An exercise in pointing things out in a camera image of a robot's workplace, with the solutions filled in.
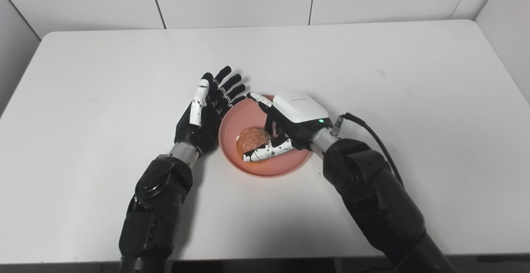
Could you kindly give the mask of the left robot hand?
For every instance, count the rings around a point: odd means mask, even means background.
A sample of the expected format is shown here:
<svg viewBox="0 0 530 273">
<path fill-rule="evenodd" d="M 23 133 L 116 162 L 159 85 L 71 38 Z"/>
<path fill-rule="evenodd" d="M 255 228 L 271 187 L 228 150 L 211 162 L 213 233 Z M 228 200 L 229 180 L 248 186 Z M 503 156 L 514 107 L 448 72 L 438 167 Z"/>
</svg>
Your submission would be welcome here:
<svg viewBox="0 0 530 273">
<path fill-rule="evenodd" d="M 245 91 L 242 76 L 233 74 L 228 65 L 217 75 L 205 73 L 176 125 L 174 142 L 191 145 L 199 157 L 210 152 L 217 144 L 221 121 L 246 99 Z"/>
</svg>

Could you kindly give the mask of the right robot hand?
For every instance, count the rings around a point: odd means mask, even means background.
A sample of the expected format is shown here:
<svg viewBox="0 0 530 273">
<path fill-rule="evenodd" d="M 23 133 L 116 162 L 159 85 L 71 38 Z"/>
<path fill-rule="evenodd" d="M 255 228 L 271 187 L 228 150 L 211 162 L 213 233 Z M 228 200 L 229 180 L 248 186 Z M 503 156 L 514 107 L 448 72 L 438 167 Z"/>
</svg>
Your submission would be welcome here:
<svg viewBox="0 0 530 273">
<path fill-rule="evenodd" d="M 245 152 L 245 162 L 270 159 L 292 149 L 305 149 L 323 158 L 339 140 L 332 134 L 333 122 L 328 111 L 304 92 L 281 92 L 273 99 L 248 92 L 246 97 L 257 102 L 265 112 L 265 128 L 280 129 L 280 132 L 268 143 Z"/>
</svg>

